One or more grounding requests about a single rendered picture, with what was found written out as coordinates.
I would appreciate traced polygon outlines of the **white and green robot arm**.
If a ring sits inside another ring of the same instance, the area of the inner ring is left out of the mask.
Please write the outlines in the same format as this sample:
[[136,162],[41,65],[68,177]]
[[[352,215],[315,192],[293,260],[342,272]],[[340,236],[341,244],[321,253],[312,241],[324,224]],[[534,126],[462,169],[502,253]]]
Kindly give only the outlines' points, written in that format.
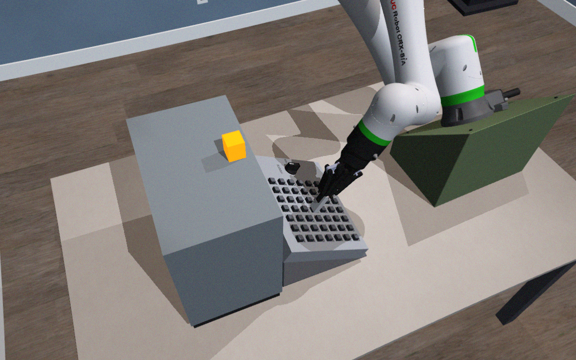
[[[347,137],[350,149],[375,161],[407,126],[466,125],[509,109],[519,88],[484,92],[475,39],[462,34],[428,44],[424,0],[338,0],[354,23],[385,86]],[[389,40],[390,39],[390,40]]]

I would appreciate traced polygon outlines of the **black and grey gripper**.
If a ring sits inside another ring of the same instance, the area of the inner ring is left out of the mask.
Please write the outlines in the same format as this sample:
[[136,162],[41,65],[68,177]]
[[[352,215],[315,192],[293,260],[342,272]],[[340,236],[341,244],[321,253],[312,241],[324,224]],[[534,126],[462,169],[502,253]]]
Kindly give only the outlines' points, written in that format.
[[363,175],[361,170],[365,169],[369,162],[356,155],[347,143],[342,149],[340,158],[333,165],[326,164],[324,166],[325,171],[320,183],[318,183],[320,193],[310,204],[313,212],[318,213],[329,198],[333,199],[333,195],[337,196],[361,177]]

